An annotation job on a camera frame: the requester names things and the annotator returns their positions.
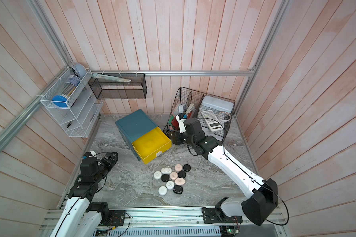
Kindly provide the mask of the yellow drawer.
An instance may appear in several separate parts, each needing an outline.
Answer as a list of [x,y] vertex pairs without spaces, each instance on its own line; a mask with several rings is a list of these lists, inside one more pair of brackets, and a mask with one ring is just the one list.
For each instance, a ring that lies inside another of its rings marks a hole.
[[148,164],[172,147],[172,141],[156,127],[132,143],[132,146],[144,164]]

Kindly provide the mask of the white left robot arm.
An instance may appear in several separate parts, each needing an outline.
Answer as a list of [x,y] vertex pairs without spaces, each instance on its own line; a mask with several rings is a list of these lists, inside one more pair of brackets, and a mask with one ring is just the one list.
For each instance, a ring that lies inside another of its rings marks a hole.
[[98,159],[92,152],[84,154],[80,175],[68,194],[68,200],[54,227],[52,237],[91,237],[99,225],[113,225],[106,202],[93,202],[99,183],[118,162],[118,153],[105,153]]

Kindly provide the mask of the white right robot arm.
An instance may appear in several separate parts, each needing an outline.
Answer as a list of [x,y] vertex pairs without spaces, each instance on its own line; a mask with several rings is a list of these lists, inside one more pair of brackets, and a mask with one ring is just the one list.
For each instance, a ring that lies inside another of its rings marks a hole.
[[179,130],[172,132],[172,142],[186,144],[194,156],[202,156],[221,169],[240,188],[244,198],[225,197],[217,203],[214,214],[219,221],[225,217],[247,217],[261,226],[278,206],[277,183],[271,178],[265,180],[250,171],[225,149],[221,141],[207,136],[197,118],[177,118]]

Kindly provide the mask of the teal drawer cabinet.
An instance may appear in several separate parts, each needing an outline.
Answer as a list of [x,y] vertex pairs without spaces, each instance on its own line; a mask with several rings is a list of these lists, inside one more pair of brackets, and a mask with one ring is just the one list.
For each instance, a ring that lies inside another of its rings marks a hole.
[[115,124],[132,153],[140,161],[141,158],[132,143],[155,129],[158,125],[142,109],[138,109],[124,118],[117,120]]

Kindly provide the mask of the pink earphone case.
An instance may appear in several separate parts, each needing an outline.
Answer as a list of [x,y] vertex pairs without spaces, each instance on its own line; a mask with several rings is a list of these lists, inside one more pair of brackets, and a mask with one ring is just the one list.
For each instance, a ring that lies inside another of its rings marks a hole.
[[182,171],[183,170],[183,166],[181,165],[181,164],[176,164],[175,165],[175,171],[176,172],[180,172],[180,171]]
[[175,181],[178,178],[178,173],[173,171],[170,173],[170,179]]
[[178,186],[182,186],[186,183],[186,180],[184,178],[177,178],[175,180],[175,184],[178,185]]

